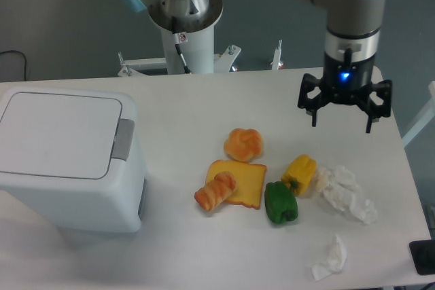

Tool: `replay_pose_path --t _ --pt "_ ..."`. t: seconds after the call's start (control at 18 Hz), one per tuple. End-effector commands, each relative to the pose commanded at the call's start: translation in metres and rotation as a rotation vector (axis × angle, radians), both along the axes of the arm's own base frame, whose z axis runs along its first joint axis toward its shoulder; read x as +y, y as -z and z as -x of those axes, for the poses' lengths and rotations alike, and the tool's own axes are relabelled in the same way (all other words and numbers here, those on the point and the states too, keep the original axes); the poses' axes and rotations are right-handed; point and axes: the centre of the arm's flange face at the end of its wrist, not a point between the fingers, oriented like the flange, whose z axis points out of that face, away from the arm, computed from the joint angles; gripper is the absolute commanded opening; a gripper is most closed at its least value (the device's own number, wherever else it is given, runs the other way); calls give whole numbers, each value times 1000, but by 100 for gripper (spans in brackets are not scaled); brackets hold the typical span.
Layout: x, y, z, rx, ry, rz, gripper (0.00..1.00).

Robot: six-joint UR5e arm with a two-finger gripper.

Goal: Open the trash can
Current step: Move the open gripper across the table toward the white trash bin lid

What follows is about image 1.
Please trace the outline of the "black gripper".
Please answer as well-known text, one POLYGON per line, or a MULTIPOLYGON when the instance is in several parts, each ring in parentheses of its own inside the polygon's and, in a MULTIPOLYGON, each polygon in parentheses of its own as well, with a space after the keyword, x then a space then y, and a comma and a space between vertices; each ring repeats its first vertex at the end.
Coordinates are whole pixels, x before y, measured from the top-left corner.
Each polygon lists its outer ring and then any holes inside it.
POLYGON ((377 53, 377 34, 326 34, 324 71, 321 79, 305 73, 298 96, 298 108, 317 125, 317 112, 329 103, 356 104, 366 115, 366 133, 381 117, 390 117, 392 80, 372 83, 377 53))

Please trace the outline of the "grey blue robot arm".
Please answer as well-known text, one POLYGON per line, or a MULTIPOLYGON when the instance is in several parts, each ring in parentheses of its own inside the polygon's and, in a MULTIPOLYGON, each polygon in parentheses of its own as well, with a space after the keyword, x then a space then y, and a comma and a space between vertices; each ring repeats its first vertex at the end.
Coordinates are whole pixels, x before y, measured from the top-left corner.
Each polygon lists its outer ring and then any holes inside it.
MULTIPOLYGON (((322 107, 357 106, 374 123, 391 113, 392 83, 374 83, 372 70, 385 0, 306 0, 327 12, 324 68, 321 78, 305 74, 298 106, 315 117, 322 107)), ((125 0, 146 10, 160 29, 170 74, 229 71, 236 56, 214 53, 214 26, 222 0, 125 0)))

